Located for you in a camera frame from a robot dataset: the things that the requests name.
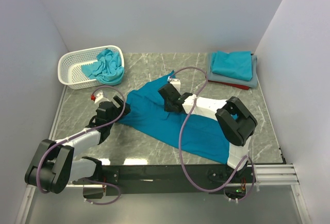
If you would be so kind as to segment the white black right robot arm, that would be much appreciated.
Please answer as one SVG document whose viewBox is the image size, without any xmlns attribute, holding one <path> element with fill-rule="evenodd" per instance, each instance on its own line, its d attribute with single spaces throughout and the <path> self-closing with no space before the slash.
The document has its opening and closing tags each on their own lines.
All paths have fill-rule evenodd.
<svg viewBox="0 0 330 224">
<path fill-rule="evenodd" d="M 218 100 L 192 93 L 180 94 L 178 90 L 179 86 L 171 83 L 158 90 L 164 99 L 164 110 L 216 120 L 229 141 L 226 176 L 231 182 L 240 181 L 244 177 L 249 143 L 258 124 L 256 118 L 238 97 Z"/>
</svg>

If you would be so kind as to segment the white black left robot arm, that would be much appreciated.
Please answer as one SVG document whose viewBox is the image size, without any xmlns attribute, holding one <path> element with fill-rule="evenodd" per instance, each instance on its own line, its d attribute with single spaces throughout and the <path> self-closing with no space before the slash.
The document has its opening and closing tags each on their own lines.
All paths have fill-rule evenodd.
<svg viewBox="0 0 330 224">
<path fill-rule="evenodd" d="M 42 192 L 58 194 L 73 181 L 86 178 L 96 184 L 102 180 L 102 162 L 92 157 L 74 158 L 90 147 L 104 142 L 110 135 L 113 123 L 130 113 L 130 104 L 121 98 L 102 101 L 98 104 L 96 115 L 79 133 L 63 140 L 44 139 L 25 173 L 25 183 L 39 187 Z"/>
</svg>

